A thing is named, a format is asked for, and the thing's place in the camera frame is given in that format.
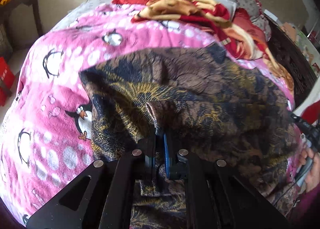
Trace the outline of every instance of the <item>purple sleeve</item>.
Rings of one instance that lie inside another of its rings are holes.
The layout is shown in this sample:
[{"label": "purple sleeve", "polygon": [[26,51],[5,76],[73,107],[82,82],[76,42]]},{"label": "purple sleeve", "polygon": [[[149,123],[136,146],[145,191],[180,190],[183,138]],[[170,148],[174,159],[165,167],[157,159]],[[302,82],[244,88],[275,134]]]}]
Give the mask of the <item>purple sleeve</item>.
[{"label": "purple sleeve", "polygon": [[300,221],[302,217],[308,212],[310,209],[311,204],[315,202],[320,202],[320,196],[318,194],[320,193],[320,183],[311,191],[308,193],[303,193],[300,198],[300,202],[297,204],[297,206],[292,210],[292,213],[290,215],[292,221]]}]

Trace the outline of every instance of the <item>pink blanket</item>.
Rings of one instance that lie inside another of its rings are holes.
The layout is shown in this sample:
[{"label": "pink blanket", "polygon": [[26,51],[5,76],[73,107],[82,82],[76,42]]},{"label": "pink blanket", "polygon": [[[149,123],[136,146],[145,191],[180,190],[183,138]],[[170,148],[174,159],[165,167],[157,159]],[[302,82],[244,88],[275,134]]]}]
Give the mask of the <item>pink blanket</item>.
[{"label": "pink blanket", "polygon": [[[78,72],[148,47],[204,47],[217,37],[173,21],[131,23],[140,5],[100,5],[30,49],[0,137],[0,197],[22,224],[93,161],[92,104]],[[261,59],[238,60],[294,100]]]}]

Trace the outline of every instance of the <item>silver bolt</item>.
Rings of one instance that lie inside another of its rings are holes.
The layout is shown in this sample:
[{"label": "silver bolt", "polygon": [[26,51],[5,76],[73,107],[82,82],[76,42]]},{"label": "silver bolt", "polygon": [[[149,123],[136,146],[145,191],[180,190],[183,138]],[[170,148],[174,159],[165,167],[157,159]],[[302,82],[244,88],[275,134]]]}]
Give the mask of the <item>silver bolt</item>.
[{"label": "silver bolt", "polygon": [[96,160],[94,163],[93,163],[94,167],[95,168],[100,168],[103,166],[103,161],[102,160]]},{"label": "silver bolt", "polygon": [[142,151],[139,150],[139,149],[136,149],[136,150],[133,150],[133,151],[132,151],[132,155],[133,155],[133,156],[140,156],[141,153],[142,153]]},{"label": "silver bolt", "polygon": [[189,152],[187,150],[185,150],[185,149],[179,150],[179,155],[181,155],[181,156],[186,156],[188,154],[189,154]]},{"label": "silver bolt", "polygon": [[225,167],[227,165],[225,160],[217,160],[217,165],[219,167]]}]

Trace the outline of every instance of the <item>penguin beak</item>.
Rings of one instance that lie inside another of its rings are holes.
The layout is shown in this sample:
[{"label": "penguin beak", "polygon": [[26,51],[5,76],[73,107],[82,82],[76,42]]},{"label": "penguin beak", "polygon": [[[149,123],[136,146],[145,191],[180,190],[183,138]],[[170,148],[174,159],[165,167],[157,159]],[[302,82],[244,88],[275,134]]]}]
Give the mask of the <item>penguin beak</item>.
[{"label": "penguin beak", "polygon": [[84,110],[82,110],[82,111],[80,112],[79,116],[80,116],[82,119],[84,119],[84,117],[87,117],[87,114],[85,113]]}]

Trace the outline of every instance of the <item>dark patterned blanket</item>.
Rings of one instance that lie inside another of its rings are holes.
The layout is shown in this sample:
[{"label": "dark patterned blanket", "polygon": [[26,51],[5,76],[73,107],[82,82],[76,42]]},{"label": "dark patterned blanket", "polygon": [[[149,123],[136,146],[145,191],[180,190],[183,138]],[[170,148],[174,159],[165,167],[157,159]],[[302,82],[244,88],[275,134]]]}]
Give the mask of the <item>dark patterned blanket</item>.
[{"label": "dark patterned blanket", "polygon": [[[223,48],[145,49],[82,71],[92,100],[92,148],[97,159],[116,160],[149,135],[173,130],[173,141],[200,158],[223,158],[275,203],[288,188],[287,158],[296,141],[283,92],[257,69],[233,63]],[[165,178],[157,155],[157,179],[136,183],[133,228],[186,226],[182,181]],[[276,207],[286,214],[289,190]]]}]

